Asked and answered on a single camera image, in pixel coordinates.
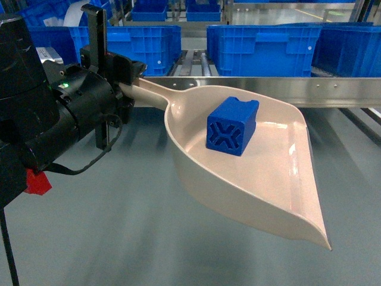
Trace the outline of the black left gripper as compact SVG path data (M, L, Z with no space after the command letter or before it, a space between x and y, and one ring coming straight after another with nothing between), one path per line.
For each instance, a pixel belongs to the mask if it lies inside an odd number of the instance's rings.
M81 52L80 58L79 64L42 64L60 111L59 121L41 136L50 149L68 149L91 131L99 149L111 147L107 127L122 127L133 105L118 85L132 84L147 68L113 52Z

